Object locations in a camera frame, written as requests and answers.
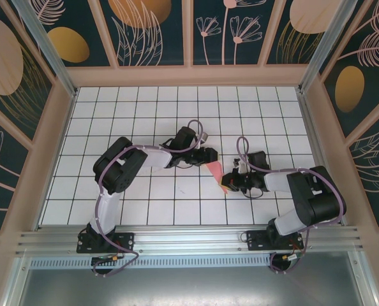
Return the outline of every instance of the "metal frame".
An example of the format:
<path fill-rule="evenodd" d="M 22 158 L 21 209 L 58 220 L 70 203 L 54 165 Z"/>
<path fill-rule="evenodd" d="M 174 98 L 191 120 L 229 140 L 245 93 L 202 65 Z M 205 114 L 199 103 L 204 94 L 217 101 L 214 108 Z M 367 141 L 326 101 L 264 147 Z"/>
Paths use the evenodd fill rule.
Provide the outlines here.
<path fill-rule="evenodd" d="M 116 232 L 134 232 L 134 249 L 143 255 L 251 254 L 246 243 L 241 242 L 240 235 L 247 230 L 265 228 L 263 225 L 118 226 Z M 89 256 L 76 253 L 77 235 L 82 229 L 81 226 L 44 226 L 36 232 L 23 232 L 16 254 L 18 257 Z M 359 250 L 362 245 L 354 226 L 319 227 L 310 232 L 308 252 Z"/>
<path fill-rule="evenodd" d="M 379 306 L 379 292 L 365 252 L 348 252 L 348 257 L 363 304 Z"/>
<path fill-rule="evenodd" d="M 66 130 L 69 126 L 69 123 L 70 123 L 70 120 L 71 120 L 71 116 L 72 116 L 72 113 L 73 113 L 73 109 L 75 107 L 75 103 L 76 103 L 76 98 L 77 98 L 77 95 L 78 95 L 78 92 L 79 92 L 79 88 L 77 89 L 76 93 L 72 94 L 70 96 L 70 100 L 69 100 L 69 106 L 68 106 L 68 109 L 66 111 L 66 119 L 65 121 L 63 122 L 63 126 L 62 126 L 62 129 L 61 129 L 61 139 L 59 140 L 59 143 L 57 144 L 57 147 L 55 149 L 55 158 L 52 160 L 51 162 L 51 165 L 50 165 L 50 170 L 49 170 L 49 175 L 47 177 L 47 181 L 45 183 L 45 192 L 43 193 L 43 197 L 40 199 L 40 203 L 39 203 L 39 214 L 38 214 L 38 217 L 35 218 L 32 226 L 31 226 L 31 229 L 37 231 L 38 230 L 38 226 L 39 226 L 39 220 L 41 218 L 41 215 L 43 213 L 43 208 L 45 207 L 44 206 L 44 203 L 47 199 L 47 194 L 49 192 L 49 186 L 50 186 L 50 183 L 53 179 L 53 174 L 54 174 L 54 171 L 56 169 L 56 166 L 57 166 L 57 162 L 58 162 L 58 159 L 59 159 L 59 153 L 62 149 L 62 146 L 63 146 L 63 142 L 64 142 L 64 139 L 65 139 L 65 135 L 66 135 Z"/>
<path fill-rule="evenodd" d="M 12 3 L 17 9 L 18 14 L 24 21 L 25 25 L 27 26 L 29 32 L 31 32 L 32 37 L 38 43 L 38 46 L 41 48 L 52 69 L 55 71 L 58 79 L 62 81 L 66 91 L 71 95 L 74 94 L 76 87 L 71 81 L 66 67 L 59 57 L 59 54 L 57 53 L 55 47 L 50 42 L 45 29 L 38 20 L 38 17 L 35 15 L 35 12 L 32 9 L 29 1 L 12 0 Z"/>
<path fill-rule="evenodd" d="M 346 21 L 350 18 L 354 11 L 357 0 L 344 0 L 340 3 L 336 14 L 330 22 L 329 28 L 325 31 L 322 40 L 318 44 L 315 53 L 313 54 L 310 63 L 302 77 L 299 88 L 302 92 L 309 89 L 311 83 L 318 74 L 322 64 L 326 60 L 328 54 L 337 42 Z"/>

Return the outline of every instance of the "vent grille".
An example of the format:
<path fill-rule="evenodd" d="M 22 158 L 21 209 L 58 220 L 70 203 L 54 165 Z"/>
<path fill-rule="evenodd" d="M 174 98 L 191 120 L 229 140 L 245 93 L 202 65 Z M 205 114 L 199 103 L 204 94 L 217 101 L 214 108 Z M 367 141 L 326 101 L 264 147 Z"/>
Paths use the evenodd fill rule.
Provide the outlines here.
<path fill-rule="evenodd" d="M 130 258 L 107 263 L 97 268 L 118 268 Z M 268 266 L 268 254 L 203 255 L 203 256 L 141 256 L 128 268 L 202 268 L 229 266 Z M 91 269 L 91 258 L 33 258 L 31 270 Z"/>

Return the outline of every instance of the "gold circle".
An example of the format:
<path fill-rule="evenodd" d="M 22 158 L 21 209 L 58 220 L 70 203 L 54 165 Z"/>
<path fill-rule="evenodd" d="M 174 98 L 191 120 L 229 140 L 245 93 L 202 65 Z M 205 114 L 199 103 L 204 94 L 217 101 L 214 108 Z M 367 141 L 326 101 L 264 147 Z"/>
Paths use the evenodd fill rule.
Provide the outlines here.
<path fill-rule="evenodd" d="M 21 45 L 10 28 L 0 21 L 0 95 L 16 91 L 23 72 Z"/>
<path fill-rule="evenodd" d="M 340 2 L 341 0 L 294 0 L 290 7 L 290 23 L 300 33 L 322 33 L 329 27 Z"/>
<path fill-rule="evenodd" d="M 364 92 L 364 75 L 354 66 L 348 66 L 339 74 L 336 83 L 336 104 L 345 113 L 351 112 Z"/>
<path fill-rule="evenodd" d="M 150 13 L 153 12 L 157 17 L 158 23 L 164 22 L 171 12 L 171 0 L 108 0 L 108 3 L 118 19 L 130 27 L 144 28 L 145 13 L 142 3 Z"/>
<path fill-rule="evenodd" d="M 48 32 L 48 36 L 61 59 L 83 62 L 89 57 L 89 46 L 78 32 L 68 27 L 56 27 Z"/>

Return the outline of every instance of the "black grid line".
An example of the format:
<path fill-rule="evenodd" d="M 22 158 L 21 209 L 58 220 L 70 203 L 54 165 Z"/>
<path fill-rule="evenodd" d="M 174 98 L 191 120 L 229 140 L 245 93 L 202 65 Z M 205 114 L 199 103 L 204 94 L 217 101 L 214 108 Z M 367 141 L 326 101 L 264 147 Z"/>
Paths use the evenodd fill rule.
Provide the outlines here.
<path fill-rule="evenodd" d="M 156 125 L 157 125 L 157 106 L 158 106 L 158 90 L 160 88 L 157 87 L 157 100 L 156 100 L 156 112 L 154 114 L 154 132 L 152 134 L 152 145 L 155 144 L 156 142 Z M 150 199 L 151 199 L 151 178 L 152 178 L 152 167 L 151 167 L 151 172 L 150 172 L 150 184 L 149 184 L 149 203 L 148 203 L 148 206 L 147 206 L 147 222 L 146 224 L 148 225 L 149 224 L 149 214 L 150 214 Z"/>
<path fill-rule="evenodd" d="M 77 91 L 77 95 L 76 95 L 76 101 L 79 97 L 79 93 L 80 93 L 80 90 Z M 47 211 L 47 208 L 48 208 L 48 204 L 49 204 L 49 199 L 50 199 L 50 194 L 52 192 L 52 189 L 53 189 L 53 186 L 54 186 L 54 182 L 55 182 L 55 178 L 56 178 L 56 173 L 57 173 L 57 169 L 61 163 L 61 158 L 62 158 L 62 153 L 63 153 L 63 148 L 64 148 L 64 144 L 66 143 L 66 135 L 68 134 L 68 131 L 69 131 L 69 127 L 70 127 L 70 122 L 71 122 L 71 119 L 73 118 L 73 114 L 75 113 L 75 109 L 76 109 L 76 102 L 74 102 L 73 104 L 73 108 L 72 108 L 72 114 L 71 116 L 69 117 L 69 122 L 67 123 L 66 127 L 65 127 L 65 134 L 64 134 L 64 138 L 63 138 L 63 143 L 62 143 L 62 147 L 59 149 L 59 156 L 57 158 L 57 161 L 56 161 L 56 165 L 54 166 L 54 172 L 52 174 L 52 179 L 51 179 L 51 182 L 50 182 L 50 185 L 49 185 L 49 190 L 48 190 L 48 194 L 47 194 L 47 198 L 45 199 L 46 201 L 46 205 L 45 207 L 43 208 L 43 212 L 42 212 L 42 215 L 41 215 L 41 218 L 40 218 L 40 224 L 43 223 L 43 220 L 45 218 L 45 212 Z"/>
<path fill-rule="evenodd" d="M 239 136 L 239 134 L 208 134 L 209 136 Z M 247 136 L 286 136 L 286 134 L 248 134 Z M 125 137 L 125 136 L 129 136 L 129 135 L 69 135 L 68 137 L 90 137 L 90 136 L 93 136 L 93 137 L 109 137 L 109 136 L 114 136 L 114 137 Z M 171 135 L 155 135 L 154 133 L 153 134 L 147 134 L 147 135 L 133 135 L 133 136 L 138 136 L 138 137 L 143 137 L 143 136 L 157 136 L 157 137 L 171 137 Z M 292 134 L 290 136 L 307 136 L 307 134 Z"/>
<path fill-rule="evenodd" d="M 241 131 L 242 131 L 242 136 L 244 136 L 244 133 L 243 133 L 243 122 L 242 122 L 242 113 L 241 113 L 241 102 L 239 101 L 239 92 L 238 92 L 238 87 L 236 87 L 236 95 L 238 96 L 238 107 L 239 107 L 239 117 L 241 118 Z M 243 143 L 243 149 L 244 149 L 244 152 L 246 152 L 246 147 L 245 147 L 245 141 L 242 141 Z M 250 197 L 250 203 L 251 203 L 251 213 L 252 213 L 252 222 L 253 224 L 255 223 L 255 216 L 253 215 L 253 205 L 252 205 L 252 193 L 251 191 L 249 191 L 249 197 Z"/>
<path fill-rule="evenodd" d="M 278 88 L 275 87 L 275 89 L 276 89 L 276 95 L 278 96 L 278 100 L 279 100 Z M 289 141 L 289 137 L 288 137 L 288 134 L 287 134 L 287 128 L 286 128 L 285 118 L 283 116 L 283 111 L 281 110 L 280 101 L 278 101 L 278 102 L 279 102 L 279 107 L 280 107 L 281 120 L 283 121 L 283 126 L 285 127 L 285 133 L 286 133 L 286 138 L 287 138 L 287 145 L 289 146 L 289 151 L 290 151 L 290 158 L 292 159 L 293 168 L 295 168 L 295 166 L 294 166 L 294 160 L 293 160 L 293 157 L 292 157 L 292 148 L 290 147 L 290 141 Z"/>
<path fill-rule="evenodd" d="M 136 94 L 136 101 L 135 101 L 135 107 L 134 107 L 134 117 L 133 117 L 133 126 L 131 127 L 131 138 L 130 139 L 133 139 L 133 133 L 134 133 L 134 124 L 135 124 L 135 119 L 136 119 L 136 111 L 137 111 L 137 101 L 138 101 L 138 90 L 139 90 L 139 87 L 137 87 L 137 94 Z M 120 214 L 120 224 L 121 224 L 121 221 L 123 219 L 123 210 L 124 210 L 124 200 L 126 199 L 126 191 L 123 192 L 123 205 L 121 207 L 121 214 Z"/>
<path fill-rule="evenodd" d="M 221 129 L 221 114 L 219 110 L 219 92 L 218 92 L 218 86 L 216 87 L 216 95 L 218 97 L 218 120 L 219 120 L 219 131 L 220 131 L 220 140 L 221 140 L 221 154 L 223 155 L 223 144 L 222 144 L 222 129 Z M 227 224 L 228 224 L 228 207 L 227 207 L 227 195 L 224 193 L 225 197 L 225 213 L 227 215 Z"/>
<path fill-rule="evenodd" d="M 151 137 L 152 135 L 142 135 L 141 137 L 146 137 L 146 136 L 148 136 L 148 137 Z M 248 136 L 264 136 L 264 135 L 246 135 L 246 138 L 248 137 Z M 235 153 L 233 153 L 233 154 L 220 154 L 221 156 L 233 156 L 233 155 L 237 155 L 237 154 L 235 154 Z M 276 153 L 276 154 L 266 154 L 266 155 L 290 155 L 290 154 L 288 154 L 288 153 Z M 312 156 L 312 154 L 309 154 L 309 153 L 294 153 L 294 154 L 292 154 L 292 155 L 307 155 L 307 156 Z M 99 154 L 62 154 L 62 156 L 97 156 L 98 158 L 100 157 L 100 155 Z"/>
<path fill-rule="evenodd" d="M 200 102 L 199 102 L 199 88 L 197 87 L 197 120 L 200 120 Z M 199 193 L 199 203 L 200 203 L 200 225 L 202 224 L 202 207 L 201 207 L 201 169 L 198 169 L 198 193 Z"/>
<path fill-rule="evenodd" d="M 99 88 L 98 93 L 96 95 L 96 100 L 98 99 L 99 92 L 100 92 L 100 88 Z M 97 104 L 94 105 L 93 114 L 94 114 L 94 111 L 96 110 L 96 105 Z M 90 129 L 92 128 L 92 122 L 93 122 L 93 117 L 91 118 L 91 121 L 90 121 L 89 132 L 90 132 Z M 83 153 L 86 152 L 88 141 L 89 141 L 89 137 L 87 137 L 87 139 L 86 139 L 85 149 L 84 149 Z M 82 170 L 83 160 L 84 160 L 84 157 L 82 158 L 82 162 L 80 163 L 79 175 L 80 175 L 80 171 Z M 69 216 L 68 216 L 68 222 L 67 222 L 67 224 L 69 224 L 70 215 L 72 213 L 73 202 L 75 201 L 75 196 L 76 196 L 76 190 L 77 190 L 77 184 L 78 183 L 79 183 L 79 177 L 76 179 L 75 191 L 73 192 L 72 204 L 70 205 L 70 211 L 69 211 Z"/>
<path fill-rule="evenodd" d="M 256 93 L 258 94 L 258 100 L 259 100 L 259 91 L 258 89 L 256 88 Z M 262 109 L 260 108 L 260 100 L 259 100 L 259 110 L 260 110 L 260 113 L 262 114 Z M 263 120 L 262 120 L 262 126 L 264 128 L 264 133 L 265 133 L 265 124 L 263 123 Z M 266 144 L 266 152 L 269 153 L 269 147 L 267 145 L 267 138 L 266 138 L 266 134 L 265 134 L 265 144 Z M 278 210 L 278 215 L 280 215 L 279 213 L 279 205 L 278 205 L 278 199 L 276 197 L 276 192 L 273 192 L 273 195 L 274 195 L 274 199 L 276 200 L 276 208 Z"/>
<path fill-rule="evenodd" d="M 175 109 L 175 130 L 178 132 L 178 87 L 177 87 L 177 108 Z M 172 225 L 175 225 L 175 190 L 177 189 L 177 168 L 174 167 L 174 206 L 173 206 L 173 212 L 172 212 Z"/>

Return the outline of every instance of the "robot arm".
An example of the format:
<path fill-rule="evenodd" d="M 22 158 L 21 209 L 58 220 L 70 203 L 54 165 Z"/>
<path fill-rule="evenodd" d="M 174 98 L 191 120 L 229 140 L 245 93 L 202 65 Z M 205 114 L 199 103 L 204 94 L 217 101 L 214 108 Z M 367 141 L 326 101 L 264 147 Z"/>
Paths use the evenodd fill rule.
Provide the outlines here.
<path fill-rule="evenodd" d="M 269 169 L 266 154 L 263 151 L 248 154 L 250 164 Z M 323 166 L 311 168 L 334 185 L 330 175 Z M 334 193 L 314 175 L 293 172 L 260 172 L 250 171 L 239 173 L 237 168 L 223 176 L 221 184 L 232 191 L 242 191 L 258 188 L 262 192 L 282 191 L 292 194 L 294 209 L 269 221 L 268 234 L 274 245 L 281 237 L 286 237 L 304 228 L 331 220 L 339 215 L 340 206 Z M 346 205 L 343 201 L 343 214 Z"/>
<path fill-rule="evenodd" d="M 168 140 L 161 146 L 170 150 L 183 150 L 191 146 L 197 135 L 194 130 L 182 127 L 174 139 Z M 203 133 L 201 143 L 205 142 L 207 135 Z M 95 162 L 93 171 L 95 181 L 98 183 L 104 169 L 124 149 L 133 144 L 125 137 L 120 137 L 115 143 Z M 115 226 L 117 208 L 122 193 L 131 185 L 138 171 L 142 167 L 171 168 L 181 161 L 187 164 L 200 166 L 218 160 L 218 153 L 212 148 L 191 149 L 183 153 L 169 153 L 156 148 L 131 149 L 118 161 L 111 165 L 103 177 L 103 194 L 100 197 L 98 219 L 103 233 L 115 242 Z M 77 252 L 90 253 L 107 252 L 108 244 L 100 235 L 96 218 L 93 217 L 86 226 L 86 234 L 79 234 Z"/>

